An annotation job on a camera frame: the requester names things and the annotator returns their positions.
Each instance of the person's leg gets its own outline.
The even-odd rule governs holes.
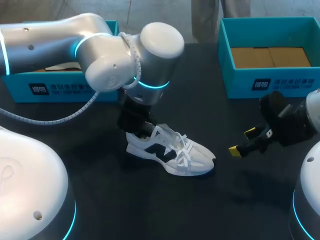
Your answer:
[[[251,0],[221,0],[225,18],[245,18],[251,16]]]
[[[192,35],[198,43],[216,41],[219,0],[191,0]]]

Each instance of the teal cardboard box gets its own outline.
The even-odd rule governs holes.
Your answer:
[[[302,48],[310,66],[236,68],[233,48]],[[224,18],[217,51],[230,99],[260,98],[272,91],[306,97],[320,88],[320,26],[314,17]]]
[[[106,21],[118,35],[117,21]],[[87,102],[95,93],[82,71],[26,72],[2,77],[16,103],[77,103]],[[96,101],[115,102],[118,91],[101,93]]]

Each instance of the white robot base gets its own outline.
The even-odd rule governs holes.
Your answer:
[[[289,227],[295,240],[320,239],[320,142],[306,155],[293,193]]]
[[[33,138],[0,129],[0,240],[72,240],[77,215],[59,156]]]

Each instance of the black table surface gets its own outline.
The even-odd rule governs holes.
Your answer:
[[[0,106],[25,117],[54,120],[83,105],[15,104],[1,84]],[[186,45],[152,112],[160,123],[215,154],[213,174],[178,177],[157,162],[127,157],[115,104],[95,103],[57,126],[33,126],[4,116],[0,125],[59,154],[73,187],[81,240],[289,239],[295,182],[319,137],[285,148],[275,143],[265,154],[231,157],[228,148],[245,141],[244,131],[263,118],[258,99],[227,99],[214,45]]]

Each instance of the white sneaker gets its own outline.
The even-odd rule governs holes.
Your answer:
[[[166,124],[155,126],[151,137],[138,138],[126,133],[126,139],[129,154],[155,160],[173,175],[198,176],[214,168],[216,157],[211,151]]]

